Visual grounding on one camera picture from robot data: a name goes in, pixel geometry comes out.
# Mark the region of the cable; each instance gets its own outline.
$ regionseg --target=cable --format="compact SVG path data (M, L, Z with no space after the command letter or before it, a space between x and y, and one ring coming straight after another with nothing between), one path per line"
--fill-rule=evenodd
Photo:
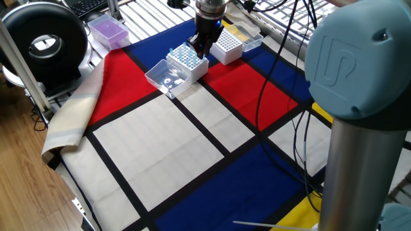
M312 9L312 13L313 13L313 17L314 17L313 25L314 25L314 29L315 29L315 28L317 28L317 16L315 15L313 0L308 0L308 4L310 4L311 9Z
M249 13L250 12L269 12L272 10L275 10L277 8L279 8L280 6L284 5L288 0L283 0L282 2L280 2L279 4L271 7L271 8L267 8L265 10L256 10L254 9L254 6L256 5L256 2L252 1L252 0L245 0L244 3L241 2L241 0L237 0L237 2Z
M300 55L300 52L301 52L301 47L302 47L302 45L304 44L304 40L305 40L305 38L306 38L306 36L307 36L307 32L308 32L308 30L309 30L310 18L311 18L311 20L313 21L313 17L311 16L310 8L309 8L308 5L305 3L305 0L303 0L303 1L304 1L304 4L306 5L306 9L307 9L307 12L308 12L308 18L307 18L308 22L307 22L306 32L305 32L305 34L304 34L304 36L303 36L303 38L302 38L301 44L300 44L299 49L298 49L298 52L297 52L297 58L295 59L295 67L296 67L296 68L298 68L298 59L299 59L299 55ZM293 82L293 87L292 87L292 94L293 94L293 92L294 92L295 84L296 84L296 82L297 82L297 76L298 76L298 73L297 73L297 71L296 71L296 72L295 72L294 82ZM290 111L290 102L291 102L291 96L288 98L288 102L287 102L287 112ZM307 134L308 134L308 126L309 126L309 123L310 123L311 110L309 110L308 121L307 121L307 124L306 124L305 133L304 133L304 149L303 149L303 157L304 157L304 160L302 160L301 156L299 155L299 153L298 153L298 151L297 151L297 147L296 147L296 143L297 143L297 130L298 130L299 124L300 124L300 122L301 122L301 119L302 119L305 111L306 111L306 109L304 109L304 111L302 112L302 114L301 114L301 116L300 116L300 118L299 118L299 120L298 120L298 122L297 122L297 126L294 124L294 120L292 119L292 124L293 124L293 128L294 128L293 156L294 156L294 161L297 162L297 157L296 157L296 154L297 154L297 155L299 156L301 162L303 163L304 173L303 173L302 175L303 175L303 177L304 177L304 188L305 188L305 190L306 190L307 199L308 199L311 207L313 208L313 210L315 210L316 212L319 212L319 210L314 206L314 204L313 204L313 202L312 202L312 200L311 200L310 192L309 192L309 190L308 190L308 186L310 185L310 187L313 189L313 192L316 192L316 194L313 193L313 195L316 196L316 197L318 197L318 198L321 198L321 197L322 197L322 194L319 193L318 190L316 190L316 189L308 182L308 171L307 171L307 161L306 161L306 140L307 140Z
M311 19L311 22L313 22L313 25L314 25L314 28L316 28L317 27L317 19L315 19L314 20L314 17L313 17L313 15L311 14L311 10L310 10L310 6L307 4L307 2L306 2L306 0L302 0L303 1L303 3L304 3L304 6L306 7L306 9L307 9L307 14L308 14L308 16L310 17L310 19Z
M304 132L304 156L306 155L306 142L307 142L307 134L308 134L308 125L310 124L310 117L311 117L311 110L312 110L312 108L310 107L310 109L308 110L308 118L307 118L307 124L306 124L306 130L305 130L305 132ZM317 209L315 206L314 206L314 204L313 204L313 202L312 202L312 200L311 200L311 196L310 196L310 192L309 192L309 190L308 190L308 172L307 172L307 159L304 157L304 181L306 182L305 184L304 184L304 186L305 186L305 189L306 189L306 194L307 194L307 198L308 198L308 201L309 201L309 203L310 203L310 205L311 205L311 207L313 207L313 209L315 210L315 212L320 212L320 210L319 209Z
M260 106L260 104L261 104L261 98L263 97L264 89L265 89L265 87L266 87L266 85L267 85L267 83L268 83L268 79L270 78L270 75L273 73L274 68L275 68L275 66L276 66L277 63L278 63L278 60L279 60L279 58L280 58L281 51L284 49L284 45L285 45L285 42L286 42L288 33L290 32L291 23L292 23L292 21L293 21L294 14L295 14L295 11L296 11L296 9L297 9L297 3L298 3L298 0L295 0L294 6L293 6L293 11L291 12L291 16L290 16L290 21L288 22L287 29L286 29L286 31L285 31L285 33L284 33L283 41L281 42L281 45L280 45L280 48L279 48L279 50L278 50L277 56L276 56L276 58L275 58L275 60L274 60L274 64L273 64L273 66L271 67L271 70L268 72L268 74L267 74L267 76L266 76L266 78L265 78L264 84L263 84L263 86L262 86L262 88L261 88L261 91L260 91L260 93L259 93L258 102L257 102L257 110L256 110L256 128L257 128L256 135L257 135L258 140L259 140L260 143L261 143L261 146L263 147L263 150L264 150L265 155L271 160L271 162L272 162L274 165L276 165L279 169L281 169L281 170L284 171L285 173L288 173L291 177L293 177L294 179L296 179L296 180L299 181L300 183L304 184L304 181L302 181L299 177L295 176L295 175L294 175L293 173L291 173L289 170L285 169L282 165L278 164L278 163L270 156L270 154L268 153L268 151L266 150L266 148L265 148L265 146L264 146L264 142L263 142L263 140L262 140L262 138L261 138L261 133L260 133L259 128L258 128L258 115L259 115L259 106Z

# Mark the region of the metal frame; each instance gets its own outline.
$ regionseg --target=metal frame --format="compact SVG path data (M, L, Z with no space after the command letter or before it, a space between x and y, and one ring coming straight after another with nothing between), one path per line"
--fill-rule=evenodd
M2 21L0 21L0 49L9 59L10 63L13 65L13 68L17 71L17 74L20 76L24 86L33 98L34 103L44 114L44 117L47 120L50 120L54 115L51 106Z

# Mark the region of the wooden floor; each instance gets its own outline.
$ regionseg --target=wooden floor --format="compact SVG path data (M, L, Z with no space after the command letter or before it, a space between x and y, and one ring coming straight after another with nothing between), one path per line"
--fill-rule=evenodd
M41 161L46 131L33 130L23 89L4 82L0 74L0 231L81 230L74 195Z

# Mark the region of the clear plastic box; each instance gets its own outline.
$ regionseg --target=clear plastic box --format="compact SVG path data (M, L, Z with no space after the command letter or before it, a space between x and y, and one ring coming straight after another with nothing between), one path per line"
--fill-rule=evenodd
M237 39L243 42L243 51L247 52L256 47L259 47L263 42L263 36L254 31L244 22L237 22L225 28L228 32L234 35Z
M157 87L157 89L170 99L174 99L191 86L191 84L186 81L188 79L187 74L165 60L161 60L149 70L145 76L151 85Z
M224 28L217 42L211 46L210 53L223 65L227 65L241 58L243 43Z
M89 22L88 26L93 39L109 51L131 44L128 28L107 14Z
M186 81L190 84L195 83L208 72L208 59L199 59L197 53L185 44L181 44L174 49L173 54L168 53L166 59L169 63L179 67L187 74L188 79Z

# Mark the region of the white box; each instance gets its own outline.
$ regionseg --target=white box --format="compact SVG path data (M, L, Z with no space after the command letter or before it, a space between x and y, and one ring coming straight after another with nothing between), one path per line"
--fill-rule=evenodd
M173 54L168 53L166 59L169 63L179 67L184 73L187 74L188 79L186 82L190 84L195 83L199 78L208 72L208 59L205 57L203 60L199 59L196 52L185 44L181 44L179 47L174 49Z
M223 29L217 42L211 46L210 53L223 65L227 65L243 55L243 42Z

